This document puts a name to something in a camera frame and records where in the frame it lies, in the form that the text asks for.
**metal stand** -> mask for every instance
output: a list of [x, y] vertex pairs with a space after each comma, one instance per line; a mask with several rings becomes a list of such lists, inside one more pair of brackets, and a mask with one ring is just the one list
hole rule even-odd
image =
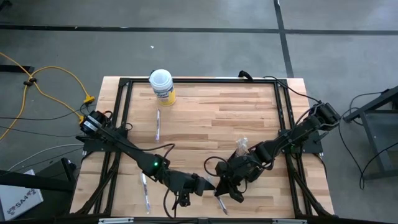
[[[396, 132], [398, 128], [398, 110], [377, 110], [390, 102], [394, 104], [397, 99], [398, 86], [385, 91], [376, 99], [344, 118], [347, 123], [356, 118], [361, 118], [375, 155], [379, 154], [387, 146], [395, 143], [398, 139], [398, 133]], [[376, 160], [380, 171], [365, 175], [364, 179], [370, 180], [398, 176], [398, 169], [392, 165], [387, 152], [380, 153], [376, 157]]]
[[[62, 162], [65, 164], [69, 163], [66, 158], [62, 158]], [[73, 171], [69, 166], [64, 166], [64, 171], [67, 175], [68, 181], [0, 170], [0, 185], [27, 187], [41, 190], [56, 190], [61, 192], [73, 192], [75, 190], [76, 183], [76, 180], [72, 173]]]
[[[32, 73], [35, 70], [32, 66], [22, 67], [29, 73]], [[0, 65], [0, 72], [24, 73], [24, 71], [17, 65]]]
[[5, 7], [11, 7], [12, 3], [8, 0], [3, 0], [3, 2], [0, 4], [0, 11], [2, 11]]

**gray floor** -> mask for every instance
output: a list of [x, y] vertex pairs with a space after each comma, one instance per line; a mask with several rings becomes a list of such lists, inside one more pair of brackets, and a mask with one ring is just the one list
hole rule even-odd
[[[398, 1], [280, 0], [287, 29], [398, 29]], [[87, 0], [14, 1], [0, 12], [0, 22], [131, 27], [277, 28], [271, 0]], [[397, 36], [288, 35], [295, 77], [305, 79], [308, 94], [330, 102], [342, 113], [352, 97], [398, 84]], [[98, 96], [105, 75], [148, 75], [166, 68], [173, 75], [235, 77], [246, 70], [255, 77], [286, 77], [278, 34], [43, 32], [0, 30], [0, 52], [36, 68], [65, 67]], [[0, 63], [9, 63], [0, 58]], [[78, 108], [84, 94], [59, 71], [38, 75], [43, 91]], [[15, 116], [21, 105], [23, 74], [0, 75], [0, 116]], [[360, 106], [371, 97], [359, 99]], [[51, 118], [68, 111], [29, 90], [23, 117]], [[1, 126], [10, 121], [0, 120]], [[15, 128], [70, 135], [79, 133], [76, 117], [56, 121], [18, 121]], [[343, 136], [361, 166], [373, 156], [364, 131], [342, 126]], [[11, 131], [0, 142], [0, 169], [47, 147], [78, 143], [73, 138], [34, 136]], [[359, 189], [359, 171], [348, 157], [338, 132], [324, 140], [331, 199], [337, 215], [398, 222], [398, 178], [368, 181]], [[74, 149], [59, 149], [25, 165]], [[81, 152], [68, 155], [80, 164]], [[41, 170], [48, 163], [33, 166]]]

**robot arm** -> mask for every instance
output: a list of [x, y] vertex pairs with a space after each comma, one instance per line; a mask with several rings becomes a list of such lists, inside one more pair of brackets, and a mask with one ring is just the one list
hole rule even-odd
[[291, 147], [301, 146], [314, 131], [330, 131], [338, 126], [340, 115], [329, 103], [318, 103], [308, 112], [308, 116], [291, 130], [280, 134], [274, 140], [264, 141], [248, 149], [244, 155], [234, 152], [227, 160], [217, 163], [216, 173], [220, 182], [215, 190], [215, 196], [229, 194], [238, 202], [243, 202], [242, 193], [237, 186], [242, 180], [253, 182], [262, 172], [273, 168], [275, 157]]
[[190, 193], [202, 196], [204, 190], [215, 189], [211, 183], [197, 174], [169, 169], [169, 160], [135, 146], [120, 133], [118, 128], [111, 124], [108, 117], [99, 111], [93, 111], [85, 118], [81, 124], [81, 130], [90, 139], [100, 140], [104, 146], [113, 146], [134, 159], [146, 176], [155, 182], [159, 181], [167, 186], [171, 192], [178, 194], [180, 198], [178, 202], [183, 207], [190, 205]]

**wooden table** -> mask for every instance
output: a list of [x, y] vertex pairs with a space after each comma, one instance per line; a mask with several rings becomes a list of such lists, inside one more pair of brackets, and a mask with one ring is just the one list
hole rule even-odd
[[[97, 110], [113, 110], [120, 77], [104, 77], [99, 93]], [[305, 93], [301, 78], [290, 78], [288, 84], [299, 93]], [[159, 107], [148, 83], [135, 83], [129, 109], [128, 122], [133, 125], [128, 139], [141, 148], [159, 146], [174, 142], [176, 147], [168, 155], [171, 169], [195, 172], [206, 178], [203, 161], [210, 156], [228, 158], [236, 149], [235, 140], [247, 137], [249, 147], [267, 139], [277, 137], [279, 119], [277, 116], [274, 88], [272, 85], [230, 84], [230, 83], [175, 83], [177, 101], [173, 106], [160, 107], [161, 137], [155, 143], [156, 109]], [[308, 100], [290, 92], [294, 117], [297, 119], [308, 109]], [[166, 149], [155, 153], [163, 155]], [[100, 179], [104, 153], [96, 152], [84, 160], [73, 198], [71, 212], [77, 211], [88, 200]], [[217, 160], [207, 166], [214, 171]], [[307, 184], [314, 196], [333, 213], [328, 183], [321, 162], [311, 154], [303, 155]], [[143, 187], [135, 161], [122, 155], [114, 196], [112, 216], [165, 217], [162, 202], [166, 187], [149, 178], [150, 215], [146, 214]], [[218, 178], [212, 182], [217, 185]], [[298, 190], [300, 208], [304, 211], [302, 192]], [[178, 217], [227, 217], [220, 209], [213, 192], [202, 197], [192, 194], [192, 205], [178, 207]], [[255, 182], [249, 183], [244, 193], [244, 202], [238, 203], [228, 194], [221, 196], [229, 217], [237, 218], [292, 218], [292, 198], [285, 158], [281, 154], [275, 159], [271, 171], [265, 171]], [[169, 194], [167, 207], [171, 212], [174, 196]]]

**cable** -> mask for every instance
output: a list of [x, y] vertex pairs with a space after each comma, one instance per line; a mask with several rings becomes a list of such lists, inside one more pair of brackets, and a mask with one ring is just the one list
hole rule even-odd
[[[345, 115], [346, 113], [351, 112], [352, 109], [359, 109], [359, 108], [355, 107], [355, 108], [350, 108], [350, 109], [348, 109], [347, 111], [345, 111], [345, 112], [343, 113], [343, 115], [341, 115], [341, 119], [344, 118], [344, 115]], [[369, 162], [366, 164], [365, 168], [362, 170], [361, 166], [358, 164], [357, 160], [355, 159], [355, 157], [354, 157], [354, 155], [352, 154], [352, 152], [350, 151], [350, 149], [348, 149], [348, 146], [346, 145], [346, 143], [345, 143], [345, 141], [344, 141], [344, 139], [343, 139], [343, 135], [341, 134], [341, 129], [340, 129], [340, 123], [339, 123], [339, 125], [338, 125], [338, 132], [339, 132], [339, 135], [340, 135], [341, 141], [343, 142], [344, 147], [346, 148], [346, 150], [347, 150], [348, 153], [350, 154], [351, 158], [353, 158], [353, 160], [354, 160], [356, 166], [357, 166], [358, 169], [359, 169], [359, 172], [361, 173], [361, 177], [359, 178], [359, 188], [360, 188], [361, 190], [364, 190], [364, 188], [365, 188], [365, 179], [363, 178], [363, 175], [364, 175], [364, 173], [365, 173], [365, 170], [368, 168], [368, 166], [370, 165], [370, 163], [371, 163], [377, 156], [379, 156], [382, 152], [384, 152], [384, 151], [390, 149], [391, 147], [397, 145], [398, 142], [397, 142], [397, 143], [394, 143], [393, 145], [391, 145], [391, 146], [389, 146], [389, 147], [387, 147], [387, 148], [381, 150], [379, 153], [377, 153], [371, 160], [369, 160]]]
[[318, 103], [321, 102], [320, 100], [317, 100], [317, 99], [315, 99], [314, 97], [307, 96], [307, 95], [304, 95], [304, 94], [301, 94], [301, 93], [297, 93], [294, 89], [292, 89], [291, 87], [285, 85], [284, 83], [282, 83], [282, 82], [279, 81], [277, 78], [275, 78], [275, 77], [273, 77], [273, 76], [271, 76], [271, 75], [266, 75], [266, 76], [264, 76], [263, 78], [273, 78], [273, 79], [275, 79], [276, 82], [279, 83], [281, 86], [283, 86], [283, 87], [285, 87], [285, 88], [288, 88], [288, 89], [292, 90], [292, 92], [294, 92], [295, 94], [300, 95], [300, 96], [307, 97], [308, 99], [311, 99], [311, 100], [315, 100], [315, 101], [318, 102]]
[[[348, 109], [347, 111], [345, 111], [345, 112], [343, 113], [343, 115], [341, 115], [341, 118], [340, 118], [340, 119], [343, 119], [343, 118], [344, 118], [344, 115], [345, 115], [346, 113], [348, 113], [348, 112], [351, 112], [352, 109], [355, 109], [355, 108], [350, 108], [350, 109]], [[354, 160], [356, 166], [358, 167], [359, 172], [362, 172], [361, 166], [358, 164], [358, 161], [355, 159], [355, 157], [354, 157], [353, 153], [350, 151], [350, 149], [348, 149], [348, 146], [347, 146], [347, 144], [345, 143], [345, 141], [344, 141], [344, 139], [343, 139], [343, 135], [341, 134], [340, 123], [338, 124], [338, 134], [340, 135], [340, 138], [341, 138], [341, 141], [343, 142], [344, 147], [346, 148], [346, 150], [347, 150], [348, 153], [350, 154], [351, 158], [353, 158], [353, 160]]]
[[303, 114], [301, 114], [301, 116], [298, 118], [298, 120], [296, 121], [296, 123], [294, 123], [292, 129], [290, 130], [290, 134], [289, 137], [285, 138], [283, 141], [281, 141], [280, 143], [278, 143], [278, 145], [276, 145], [276, 147], [274, 148], [274, 150], [272, 151], [272, 160], [271, 160], [271, 164], [266, 168], [268, 170], [271, 170], [274, 167], [274, 160], [275, 157], [277, 157], [280, 153], [279, 149], [281, 149], [282, 147], [278, 148], [283, 142], [285, 142], [286, 140], [290, 139], [290, 137], [293, 135], [293, 131], [294, 129], [297, 127], [297, 125], [299, 124], [299, 122], [301, 121], [301, 119], [310, 111], [312, 110], [312, 107], [309, 108], [308, 110], [306, 110]]
[[132, 130], [132, 124], [131, 123], [126, 123], [126, 124], [131, 126], [131, 128], [127, 129], [128, 131], [131, 131]]
[[362, 170], [362, 172], [361, 172], [361, 177], [359, 178], [359, 188], [360, 188], [361, 190], [363, 190], [363, 189], [365, 188], [365, 179], [363, 178], [363, 174], [365, 173], [366, 168], [368, 168], [368, 165], [370, 165], [370, 163], [371, 163], [377, 156], [379, 156], [382, 152], [387, 151], [388, 149], [390, 149], [390, 148], [392, 148], [392, 147], [394, 147], [394, 146], [396, 146], [396, 145], [398, 145], [398, 142], [396, 142], [396, 143], [390, 145], [389, 147], [387, 147], [387, 148], [381, 150], [381, 151], [380, 151], [379, 153], [377, 153], [371, 160], [369, 160], [369, 162], [366, 164], [365, 168]]
[[[76, 75], [72, 74], [72, 72], [69, 72], [68, 70], [65, 70], [64, 68], [60, 68], [60, 67], [56, 67], [56, 66], [48, 66], [48, 67], [40, 68], [40, 69], [36, 70], [35, 72], [33, 72], [32, 74], [30, 74], [26, 69], [24, 69], [24, 67], [22, 67], [19, 63], [17, 63], [14, 59], [8, 57], [7, 55], [5, 55], [5, 54], [3, 54], [3, 53], [1, 53], [1, 52], [0, 52], [0, 55], [3, 56], [3, 57], [5, 57], [6, 59], [12, 61], [12, 62], [13, 62], [14, 64], [16, 64], [22, 71], [24, 71], [24, 72], [29, 76], [28, 82], [29, 82], [29, 83], [33, 83], [33, 84], [36, 86], [37, 90], [39, 91], [39, 93], [40, 93], [41, 95], [43, 95], [43, 96], [45, 96], [45, 97], [47, 97], [47, 98], [50, 98], [51, 100], [54, 100], [54, 101], [56, 101], [56, 102], [62, 104], [63, 106], [67, 107], [68, 109], [70, 109], [71, 111], [73, 111], [73, 112], [79, 117], [79, 122], [82, 122], [82, 121], [83, 121], [84, 117], [83, 117], [82, 115], [78, 114], [74, 109], [72, 109], [72, 108], [71, 108], [70, 106], [68, 106], [66, 103], [64, 103], [64, 102], [62, 102], [62, 101], [60, 101], [60, 100], [58, 100], [58, 99], [56, 99], [56, 98], [54, 98], [54, 97], [52, 97], [52, 96], [50, 96], [50, 95], [45, 94], [45, 93], [39, 88], [39, 86], [38, 86], [38, 84], [37, 84], [36, 82], [30, 82], [30, 81], [29, 81], [30, 79], [32, 79], [32, 78], [34, 77], [35, 74], [37, 74], [38, 72], [40, 72], [40, 71], [42, 71], [42, 70], [45, 70], [45, 69], [48, 69], [48, 68], [59, 69], [59, 70], [62, 70], [62, 71], [64, 71], [64, 72], [67, 72], [68, 74], [70, 74], [71, 76], [73, 76], [73, 77], [78, 81], [78, 83], [81, 85], [81, 87], [83, 88], [83, 91], [84, 91], [85, 94], [86, 94], [86, 99], [84, 100], [84, 103], [91, 103], [91, 102], [93, 102], [93, 101], [95, 100], [94, 96], [90, 96], [90, 95], [87, 93], [85, 87], [83, 86], [83, 84], [81, 83], [81, 81], [76, 77]], [[27, 85], [26, 85], [25, 88], [24, 88], [23, 97], [22, 97], [22, 105], [21, 105], [21, 109], [19, 110], [19, 113], [18, 113], [18, 115], [17, 115], [17, 118], [19, 118], [19, 117], [21, 116], [22, 112], [24, 111], [24, 108], [25, 108], [25, 100], [26, 100], [26, 93], [27, 93]], [[12, 127], [15, 125], [16, 121], [17, 121], [17, 119], [15, 119], [15, 120], [11, 123], [11, 125], [9, 126], [9, 128], [12, 128]], [[7, 135], [7, 133], [9, 132], [9, 130], [10, 130], [10, 129], [7, 129], [7, 130], [0, 136], [0, 140], [2, 140], [2, 139]]]
[[313, 153], [313, 155], [314, 155], [316, 158], [318, 158], [319, 161], [322, 163], [323, 169], [325, 170], [325, 176], [326, 176], [326, 179], [327, 179], [327, 178], [328, 178], [328, 171], [326, 170], [325, 162], [322, 160], [322, 158], [321, 158], [318, 154]]
[[169, 152], [175, 147], [175, 144], [171, 144], [170, 149], [167, 150], [167, 152], [164, 154], [164, 158], [166, 159], [167, 155], [169, 154]]
[[40, 119], [35, 119], [35, 118], [0, 117], [0, 119], [20, 119], [20, 120], [28, 120], [28, 121], [53, 121], [53, 120], [56, 120], [56, 119], [64, 118], [64, 117], [66, 117], [66, 116], [68, 116], [68, 115], [73, 114], [74, 112], [77, 112], [77, 111], [79, 111], [79, 110], [75, 110], [75, 111], [73, 111], [73, 112], [70, 112], [70, 113], [67, 113], [67, 114], [65, 114], [65, 115], [55, 117], [55, 118], [40, 118]]
[[[103, 128], [100, 128], [100, 129], [101, 129], [103, 132], [105, 132], [106, 134], [112, 136], [112, 134], [109, 133], [107, 130], [105, 130], [105, 129], [103, 129]], [[118, 143], [120, 143], [120, 144], [122, 144], [122, 145], [124, 145], [124, 146], [127, 146], [127, 147], [129, 147], [129, 148], [131, 148], [131, 149], [137, 149], [137, 150], [140, 150], [140, 151], [154, 151], [154, 150], [156, 150], [156, 149], [162, 149], [162, 148], [167, 147], [167, 146], [171, 146], [171, 148], [169, 149], [169, 151], [171, 151], [171, 150], [175, 147], [175, 144], [174, 144], [174, 143], [168, 143], [168, 144], [165, 144], [165, 145], [163, 145], [163, 146], [157, 146], [157, 147], [153, 147], [153, 148], [149, 148], [149, 149], [141, 149], [141, 148], [138, 148], [138, 147], [134, 147], [134, 146], [128, 145], [128, 144], [126, 144], [126, 143], [124, 143], [124, 142], [122, 142], [122, 141], [120, 141], [120, 140], [118, 140], [118, 139], [115, 139], [115, 140], [116, 140]]]
[[81, 110], [81, 109], [83, 108], [84, 105], [86, 105], [86, 104], [83, 103], [83, 104], [80, 106], [79, 111], [80, 111], [80, 113], [81, 113], [82, 115], [87, 116], [87, 114], [85, 114], [85, 113], [82, 112], [82, 110]]
[[31, 158], [37, 156], [37, 155], [39, 155], [39, 154], [41, 154], [41, 153], [43, 153], [43, 152], [47, 152], [47, 151], [52, 150], [52, 149], [59, 149], [59, 148], [61, 148], [61, 147], [82, 146], [82, 145], [84, 145], [84, 144], [65, 144], [65, 145], [54, 146], [54, 147], [50, 147], [50, 148], [48, 148], [48, 149], [41, 150], [40, 152], [37, 152], [37, 153], [35, 153], [35, 154], [29, 156], [28, 158], [26, 158], [26, 159], [24, 159], [24, 160], [22, 160], [22, 161], [16, 163], [15, 165], [13, 165], [13, 166], [12, 166], [10, 169], [8, 169], [7, 171], [12, 170], [15, 166], [18, 166], [19, 164], [21, 164], [21, 163], [23, 163], [23, 162], [25, 162], [25, 161], [27, 161], [27, 160], [29, 160], [29, 159], [31, 159]]
[[241, 192], [238, 190], [238, 192], [241, 194], [244, 194], [247, 190], [248, 190], [248, 180], [245, 178], [244, 179], [244, 191]]
[[33, 131], [24, 131], [24, 130], [15, 129], [15, 128], [7, 128], [7, 127], [4, 127], [4, 126], [0, 126], [0, 128], [7, 129], [8, 131], [9, 131], [9, 130], [13, 130], [13, 131], [19, 131], [19, 132], [23, 132], [23, 133], [38, 134], [38, 135], [51, 136], [51, 137], [58, 137], [58, 138], [70, 138], [70, 137], [74, 137], [74, 136], [77, 136], [77, 135], [81, 134], [81, 133], [78, 133], [78, 134], [72, 134], [72, 135], [69, 135], [69, 136], [57, 136], [57, 135], [55, 135], [55, 134], [36, 133], [36, 132], [33, 132]]
[[225, 159], [223, 159], [223, 158], [221, 158], [221, 157], [219, 157], [219, 156], [210, 156], [210, 157], [207, 158], [207, 159], [205, 160], [205, 162], [203, 163], [203, 167], [205, 168], [205, 171], [206, 171], [206, 173], [207, 173], [208, 175], [210, 175], [210, 176], [212, 176], [212, 177], [221, 177], [222, 174], [220, 174], [220, 175], [212, 174], [212, 173], [209, 172], [209, 170], [206, 168], [206, 163], [207, 163], [210, 159], [219, 159], [219, 160], [225, 162], [225, 164], [226, 164], [227, 166], [229, 166], [228, 162], [227, 162]]
[[26, 169], [26, 168], [28, 168], [28, 167], [32, 167], [32, 166], [37, 165], [37, 164], [40, 164], [40, 163], [42, 163], [42, 162], [46, 162], [46, 161], [52, 160], [52, 159], [54, 159], [54, 158], [57, 158], [57, 157], [60, 157], [60, 156], [65, 155], [65, 154], [69, 154], [69, 153], [71, 153], [71, 152], [75, 152], [75, 151], [81, 150], [81, 149], [83, 149], [83, 148], [80, 147], [80, 148], [78, 148], [78, 149], [74, 149], [74, 150], [72, 150], [72, 151], [68, 151], [68, 152], [65, 152], [65, 153], [63, 153], [63, 154], [59, 154], [59, 155], [54, 156], [54, 157], [51, 157], [51, 158], [49, 158], [49, 159], [46, 159], [46, 160], [43, 160], [43, 161], [40, 161], [40, 162], [36, 162], [35, 164], [31, 164], [31, 165], [29, 165], [29, 166], [25, 166], [25, 167], [20, 168], [20, 169], [18, 169], [18, 170], [7, 171], [5, 174], [0, 175], [0, 177], [5, 176], [5, 175], [10, 174], [10, 173], [13, 173], [13, 172], [18, 172], [18, 171], [23, 170], [23, 169]]
[[[360, 95], [358, 95], [358, 96], [355, 96], [355, 97], [351, 100], [351, 102], [349, 103], [349, 113], [351, 114], [351, 110], [353, 109], [354, 100], [357, 99], [358, 97], [360, 97], [360, 96], [374, 95], [374, 94], [381, 94], [381, 93], [382, 93], [382, 92], [364, 93], [364, 94], [360, 94]], [[356, 123], [356, 124], [358, 124], [358, 125], [361, 125], [361, 126], [363, 125], [363, 124], [357, 122], [356, 120], [353, 120], [353, 121], [354, 121], [354, 123]]]

